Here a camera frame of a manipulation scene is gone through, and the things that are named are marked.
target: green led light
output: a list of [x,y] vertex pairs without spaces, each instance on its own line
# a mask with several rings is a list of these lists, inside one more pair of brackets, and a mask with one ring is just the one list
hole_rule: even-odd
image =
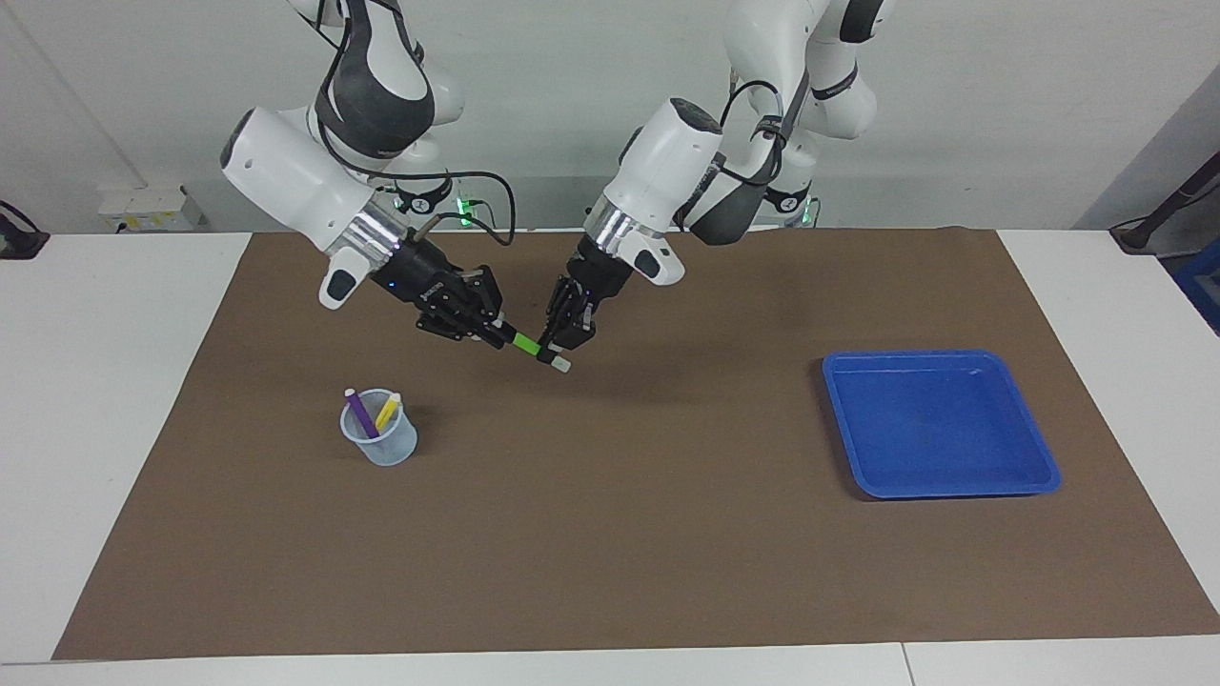
[[[466,200],[462,200],[460,197],[458,198],[458,214],[459,215],[468,215],[468,214],[471,214],[471,211],[470,211],[470,204],[466,203]],[[470,226],[470,220],[461,220],[461,225],[462,226]]]

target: power outlet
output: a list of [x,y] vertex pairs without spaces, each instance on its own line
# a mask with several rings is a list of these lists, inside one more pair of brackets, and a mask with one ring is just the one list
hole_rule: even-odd
[[115,233],[168,233],[207,226],[207,217],[183,187],[104,190],[98,215]]

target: plastic cup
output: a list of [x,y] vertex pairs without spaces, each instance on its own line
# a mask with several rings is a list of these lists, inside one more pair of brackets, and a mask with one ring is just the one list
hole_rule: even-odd
[[[384,388],[373,388],[361,393],[360,402],[364,403],[368,416],[376,417],[390,395],[392,393]],[[394,466],[405,461],[415,452],[415,446],[420,441],[420,435],[406,419],[401,404],[394,411],[394,416],[386,425],[381,436],[368,438],[365,436],[365,430],[360,426],[355,413],[344,403],[343,413],[339,415],[339,430],[343,431],[343,436],[348,441],[360,448],[368,461],[377,466]]]

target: brown mat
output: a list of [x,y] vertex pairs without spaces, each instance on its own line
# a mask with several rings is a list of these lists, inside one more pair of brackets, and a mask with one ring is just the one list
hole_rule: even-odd
[[[440,242],[537,331],[576,237]],[[256,236],[55,658],[1220,632],[994,234],[676,245],[562,376],[372,284],[328,312],[322,256]],[[865,499],[819,360],[959,347],[1008,361],[1061,489]],[[344,444],[346,386],[404,392],[416,457]]]

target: black stand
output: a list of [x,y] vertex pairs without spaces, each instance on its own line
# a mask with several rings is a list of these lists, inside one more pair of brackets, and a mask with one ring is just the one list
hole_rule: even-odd
[[0,215],[0,236],[9,244],[7,248],[0,249],[0,260],[33,260],[51,234],[38,231],[34,222],[12,205],[4,203],[4,208],[28,223],[33,231],[22,231],[9,217]]
[[1194,172],[1191,178],[1186,179],[1186,183],[1181,188],[1174,192],[1164,203],[1160,204],[1148,218],[1139,222],[1139,226],[1130,231],[1111,229],[1110,234],[1114,239],[1119,242],[1119,247],[1122,251],[1138,254],[1139,250],[1148,245],[1148,240],[1152,238],[1153,232],[1155,232],[1163,223],[1165,223],[1169,217],[1174,216],[1177,210],[1181,210],[1186,205],[1191,204],[1203,187],[1208,184],[1209,181],[1220,176],[1220,153],[1211,156],[1210,160],[1199,167],[1199,171]]

